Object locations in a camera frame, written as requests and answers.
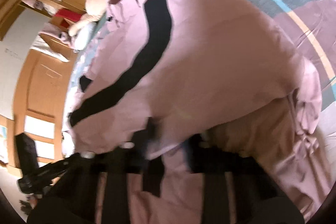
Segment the pink jacket with black trim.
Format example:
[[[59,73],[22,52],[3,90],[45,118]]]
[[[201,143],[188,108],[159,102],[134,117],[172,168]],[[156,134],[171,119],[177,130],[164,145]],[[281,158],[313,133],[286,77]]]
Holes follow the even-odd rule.
[[[68,124],[90,155],[130,148],[154,120],[147,165],[127,176],[130,223],[202,223],[183,148],[197,134],[254,158],[309,223],[332,188],[314,133],[322,93],[279,25],[248,0],[107,0],[106,14]]]

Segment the wooden door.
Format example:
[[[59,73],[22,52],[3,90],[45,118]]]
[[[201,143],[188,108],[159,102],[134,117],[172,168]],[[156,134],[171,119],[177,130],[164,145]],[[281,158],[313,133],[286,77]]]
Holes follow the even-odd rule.
[[[68,52],[64,63],[36,50],[29,50],[14,93],[14,129],[8,134],[9,164],[18,168],[15,136],[26,133],[41,145],[38,162],[49,163],[63,158],[63,110],[77,54]]]

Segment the light blue round pillow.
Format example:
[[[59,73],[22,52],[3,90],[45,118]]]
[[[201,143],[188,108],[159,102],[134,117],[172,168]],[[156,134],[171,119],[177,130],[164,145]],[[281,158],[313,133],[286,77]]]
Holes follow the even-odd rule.
[[[96,22],[89,22],[72,38],[72,49],[74,51],[82,51],[87,46],[92,39],[96,25]]]

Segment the red box on shelf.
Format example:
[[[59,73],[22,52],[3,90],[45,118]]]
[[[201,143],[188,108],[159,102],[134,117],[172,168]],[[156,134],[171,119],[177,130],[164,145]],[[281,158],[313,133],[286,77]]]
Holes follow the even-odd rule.
[[[55,16],[62,17],[64,19],[68,19],[71,22],[76,23],[81,19],[82,14],[78,14],[77,12],[71,11],[69,9],[60,9],[55,14]]]

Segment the pink cloth hanging on wall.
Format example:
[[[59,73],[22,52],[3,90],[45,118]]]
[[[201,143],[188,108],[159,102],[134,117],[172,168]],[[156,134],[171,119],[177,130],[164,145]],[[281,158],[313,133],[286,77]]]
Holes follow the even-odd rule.
[[[73,48],[72,38],[69,36],[67,31],[63,31],[58,26],[55,26],[49,22],[45,23],[43,28],[39,31],[39,36],[48,35],[57,42],[60,42],[70,48]]]

